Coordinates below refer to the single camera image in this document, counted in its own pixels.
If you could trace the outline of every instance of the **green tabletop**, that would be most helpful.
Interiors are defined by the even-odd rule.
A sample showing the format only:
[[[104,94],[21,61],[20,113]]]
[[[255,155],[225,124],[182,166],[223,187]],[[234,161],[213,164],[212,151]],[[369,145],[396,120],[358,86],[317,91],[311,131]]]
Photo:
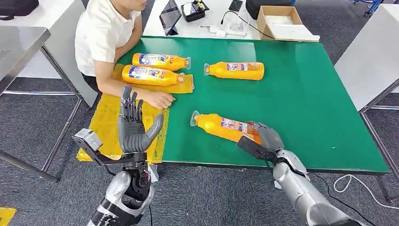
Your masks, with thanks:
[[[259,121],[279,132],[309,170],[389,172],[320,43],[143,37],[134,53],[191,57],[194,92],[174,95],[162,162],[264,167],[230,140],[189,125],[194,110]],[[204,63],[262,62],[260,81],[203,75]]]

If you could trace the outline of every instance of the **yellow object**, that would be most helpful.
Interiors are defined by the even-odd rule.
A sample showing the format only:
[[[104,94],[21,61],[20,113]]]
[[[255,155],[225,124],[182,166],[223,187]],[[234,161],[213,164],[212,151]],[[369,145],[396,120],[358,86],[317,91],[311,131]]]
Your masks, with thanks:
[[[123,81],[122,79],[122,70],[124,65],[116,64],[113,69],[112,77],[114,79],[118,79],[119,81]],[[133,85],[137,88],[147,89],[151,91],[157,92],[167,92],[167,93],[192,93],[194,89],[194,78],[192,74],[185,75],[184,81],[171,86],[151,86],[151,85]]]
[[[253,125],[223,118],[217,114],[200,114],[194,111],[192,113],[190,125],[201,127],[209,134],[234,142],[238,142],[243,135],[246,135],[255,142],[261,143],[257,129],[255,129]]]
[[[121,80],[122,69],[123,65],[116,64],[114,72],[112,74],[113,78]],[[91,119],[91,123],[89,126],[89,128],[93,130],[103,142],[103,145],[100,147],[99,151],[102,154],[106,155],[108,158],[114,160],[120,159],[122,155],[122,150],[119,145],[118,127],[116,120],[119,115],[119,111],[120,98],[104,93],[101,96],[100,101],[98,102],[96,112],[94,113],[94,116]],[[164,115],[164,122],[160,133],[154,139],[151,146],[147,149],[147,162],[150,165],[154,163],[160,163],[162,161],[166,133],[168,130],[169,108],[160,110],[149,105],[147,102],[143,103],[143,123],[145,128],[149,128],[153,124],[155,116],[159,113],[162,113]],[[76,158],[79,161],[92,161],[92,159],[83,149],[80,149],[78,151]]]
[[[122,78],[128,83],[165,87],[184,82],[185,74],[167,69],[126,65]]]
[[[222,79],[261,80],[264,74],[263,63],[226,63],[204,64],[204,75],[213,75]]]
[[[12,217],[14,216],[16,209],[0,207],[0,226],[7,226]]]
[[[191,68],[191,58],[182,58],[176,55],[160,55],[136,53],[133,55],[132,64],[177,71],[182,68]]]

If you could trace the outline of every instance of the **detergent bottle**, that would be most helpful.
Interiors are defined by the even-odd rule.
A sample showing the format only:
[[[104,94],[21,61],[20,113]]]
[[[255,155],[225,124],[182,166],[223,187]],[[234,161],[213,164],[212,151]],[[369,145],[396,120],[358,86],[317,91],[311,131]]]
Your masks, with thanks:
[[[204,75],[213,75],[222,79],[261,80],[263,78],[263,63],[226,63],[214,65],[204,64]]]
[[[252,124],[223,118],[217,114],[200,114],[198,111],[194,111],[190,126],[201,127],[209,134],[234,142],[238,142],[243,135],[246,135],[261,144],[258,130]]]
[[[126,65],[122,71],[122,78],[133,84],[170,86],[184,82],[185,74],[166,69]]]
[[[182,68],[191,68],[191,58],[182,58],[176,55],[160,55],[136,53],[133,55],[133,65],[177,71]]]

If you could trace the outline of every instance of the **human hand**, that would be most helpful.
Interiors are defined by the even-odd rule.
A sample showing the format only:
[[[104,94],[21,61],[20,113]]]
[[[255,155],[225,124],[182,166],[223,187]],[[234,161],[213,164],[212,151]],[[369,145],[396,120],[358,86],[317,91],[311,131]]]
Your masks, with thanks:
[[[166,109],[176,99],[170,93],[148,91],[143,95],[143,100],[158,109]]]

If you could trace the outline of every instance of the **robotic thumb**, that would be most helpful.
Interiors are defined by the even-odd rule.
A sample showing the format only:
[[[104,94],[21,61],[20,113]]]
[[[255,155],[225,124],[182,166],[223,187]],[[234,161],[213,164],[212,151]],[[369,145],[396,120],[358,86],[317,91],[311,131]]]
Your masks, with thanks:
[[[152,141],[160,132],[162,126],[163,126],[163,115],[159,114],[155,116],[154,123],[147,130],[147,132],[142,138],[142,145],[144,150],[146,150],[151,145]]]

